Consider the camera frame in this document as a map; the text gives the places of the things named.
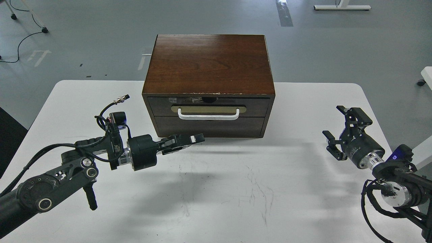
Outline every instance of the wooden drawer cabinet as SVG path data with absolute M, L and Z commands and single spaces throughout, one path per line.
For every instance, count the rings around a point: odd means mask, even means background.
M 263 35 L 158 35 L 143 87 L 156 133 L 263 137 L 275 97 Z

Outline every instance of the gray floor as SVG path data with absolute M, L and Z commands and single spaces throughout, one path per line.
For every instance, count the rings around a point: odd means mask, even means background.
M 432 91 L 416 85 L 432 66 L 429 0 L 350 2 L 371 11 L 314 11 L 334 2 L 287 0 L 293 27 L 280 26 L 276 0 L 27 2 L 50 32 L 26 39 L 18 63 L 0 63 L 0 106 L 26 128 L 60 80 L 144 80 L 149 60 L 139 70 L 141 54 L 151 53 L 157 34 L 264 34 L 275 82 L 359 84 L 392 149 L 432 135 Z M 29 13 L 15 12 L 17 21 L 0 4 L 3 61 L 40 31 Z M 29 57 L 46 50 L 35 67 L 42 53 Z

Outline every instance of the white table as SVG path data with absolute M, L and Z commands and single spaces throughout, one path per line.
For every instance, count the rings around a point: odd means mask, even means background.
M 369 5 L 348 5 L 349 0 L 340 0 L 338 5 L 314 5 L 315 10 L 370 10 Z
M 429 88 L 432 89 L 432 67 L 425 67 L 421 75 Z M 425 165 L 432 162 L 432 136 L 424 140 L 417 147 L 413 148 L 413 163 L 416 165 L 417 169 L 423 168 Z
M 102 136 L 93 116 L 127 93 L 131 98 L 106 114 L 125 111 L 132 136 L 150 134 L 158 140 L 142 86 L 142 81 L 59 82 L 0 187 L 42 147 Z M 178 153 L 160 155 L 156 166 L 137 172 L 129 165 L 111 171 L 107 163 L 98 162 L 100 174 L 93 186 L 97 210 L 89 209 L 80 190 L 1 242 L 381 242 L 360 209 L 360 192 L 364 180 L 372 179 L 370 170 L 336 161 L 321 133 L 342 132 L 344 116 L 336 105 L 361 107 L 374 121 L 367 133 L 390 155 L 360 86 L 275 83 L 275 89 L 264 138 L 207 138 Z M 66 150 L 43 156 L 23 180 L 59 166 Z M 372 224 L 390 240 L 424 242 L 410 221 L 387 218 L 366 206 Z

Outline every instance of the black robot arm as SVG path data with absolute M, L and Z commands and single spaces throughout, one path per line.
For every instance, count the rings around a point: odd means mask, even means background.
M 119 98 L 116 101 L 122 102 L 128 97 L 123 96 L 122 99 Z M 81 188 L 86 193 L 90 209 L 95 210 L 97 203 L 92 188 L 98 176 L 95 159 L 109 162 L 111 169 L 130 163 L 133 170 L 136 171 L 156 165 L 158 152 L 169 154 L 204 141 L 202 134 L 193 136 L 180 134 L 154 142 L 149 134 L 131 137 L 129 132 L 127 147 L 123 148 L 119 130 L 127 127 L 125 113 L 114 112 L 108 118 L 102 117 L 104 111 L 116 104 L 116 101 L 102 110 L 100 116 L 96 116 L 98 125 L 105 130 L 105 136 L 77 141 L 75 144 L 54 144 L 45 147 L 30 160 L 17 178 L 0 194 L 0 238 L 37 213 L 51 210 Z M 24 172 L 38 158 L 50 149 L 59 146 L 74 148 L 62 153 L 61 166 L 29 178 L 12 190 Z M 97 156 L 102 153 L 107 153 L 108 159 Z
M 384 149 L 365 132 L 372 120 L 360 108 L 337 106 L 337 109 L 345 116 L 345 129 L 339 140 L 329 131 L 323 131 L 327 138 L 327 150 L 337 160 L 349 158 L 357 168 L 369 168 L 372 171 L 375 180 L 367 180 L 362 192 L 362 211 L 371 230 L 384 242 L 391 242 L 376 232 L 367 219 L 365 195 L 378 212 L 393 218 L 409 219 L 422 229 L 426 242 L 432 243 L 432 204 L 429 203 L 426 214 L 412 208 L 432 198 L 432 181 L 414 174 L 417 169 L 411 163 L 412 150 L 402 144 L 383 161 Z M 380 190 L 384 201 L 397 212 L 382 209 L 373 190 Z

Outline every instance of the wooden lid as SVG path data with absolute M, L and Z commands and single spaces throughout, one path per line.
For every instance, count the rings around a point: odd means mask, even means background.
M 143 93 L 274 95 L 264 35 L 158 35 Z

